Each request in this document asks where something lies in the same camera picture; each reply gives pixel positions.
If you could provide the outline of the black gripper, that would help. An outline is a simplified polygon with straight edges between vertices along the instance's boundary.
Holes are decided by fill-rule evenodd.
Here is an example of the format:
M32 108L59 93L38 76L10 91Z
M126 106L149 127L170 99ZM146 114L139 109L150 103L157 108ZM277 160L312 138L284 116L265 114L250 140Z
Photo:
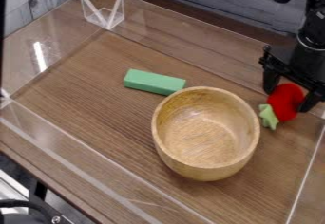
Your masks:
M301 113L309 112L325 101L325 50L316 51L295 44L266 45L262 51L264 92L270 94L285 77L309 91L299 107Z

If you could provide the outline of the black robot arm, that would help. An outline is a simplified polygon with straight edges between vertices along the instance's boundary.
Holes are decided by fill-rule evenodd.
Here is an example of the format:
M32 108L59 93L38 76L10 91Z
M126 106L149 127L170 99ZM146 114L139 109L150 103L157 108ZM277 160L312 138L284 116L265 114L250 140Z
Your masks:
M273 0L287 4L291 0ZM266 94L276 90L283 77L308 91L297 106L301 113L309 112L325 102L325 0L308 0L305 19L292 46L264 47L262 89Z

